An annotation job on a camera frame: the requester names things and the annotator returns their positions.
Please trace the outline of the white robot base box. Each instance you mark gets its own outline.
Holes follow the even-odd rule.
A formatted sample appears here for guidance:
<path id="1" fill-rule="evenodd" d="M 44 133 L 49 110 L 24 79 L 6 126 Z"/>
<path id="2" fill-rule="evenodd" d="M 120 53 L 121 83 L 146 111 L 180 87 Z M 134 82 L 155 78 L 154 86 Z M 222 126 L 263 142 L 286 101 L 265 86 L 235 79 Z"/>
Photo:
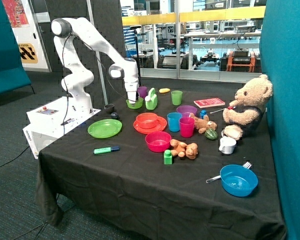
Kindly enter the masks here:
<path id="1" fill-rule="evenodd" d="M 38 158 L 42 149 L 100 111 L 92 106 L 84 107 L 73 97 L 66 96 L 28 111 L 26 114 L 30 124 L 23 128 L 23 133 L 34 158 Z M 75 119 L 75 121 L 61 125 L 68 119 Z"/>

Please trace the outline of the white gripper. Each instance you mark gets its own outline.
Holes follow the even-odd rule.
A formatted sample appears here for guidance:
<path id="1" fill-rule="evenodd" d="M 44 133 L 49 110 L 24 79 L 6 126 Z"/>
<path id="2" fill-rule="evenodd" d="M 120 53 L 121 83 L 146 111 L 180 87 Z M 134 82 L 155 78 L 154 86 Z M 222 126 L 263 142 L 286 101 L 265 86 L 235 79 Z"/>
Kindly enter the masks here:
<path id="1" fill-rule="evenodd" d="M 138 81 L 134 82 L 125 82 L 124 83 L 125 90 L 127 93 L 127 99 L 130 103 L 135 103 L 137 101 L 137 94 L 138 94 Z"/>

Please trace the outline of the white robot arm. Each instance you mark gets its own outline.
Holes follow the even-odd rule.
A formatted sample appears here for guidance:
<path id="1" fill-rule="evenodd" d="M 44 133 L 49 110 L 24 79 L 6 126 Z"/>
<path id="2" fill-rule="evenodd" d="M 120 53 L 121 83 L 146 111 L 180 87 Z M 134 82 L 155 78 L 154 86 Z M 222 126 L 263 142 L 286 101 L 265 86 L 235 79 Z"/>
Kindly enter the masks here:
<path id="1" fill-rule="evenodd" d="M 135 104 L 139 87 L 138 67 L 135 59 L 123 57 L 84 17 L 80 18 L 57 18 L 51 23 L 51 30 L 57 54 L 62 65 L 71 71 L 64 77 L 61 86 L 74 98 L 75 109 L 83 113 L 93 111 L 90 95 L 84 87 L 94 80 L 94 74 L 80 61 L 73 44 L 73 39 L 81 40 L 88 49 L 101 52 L 113 61 L 108 72 L 113 79 L 123 79 L 127 99 L 130 104 Z"/>

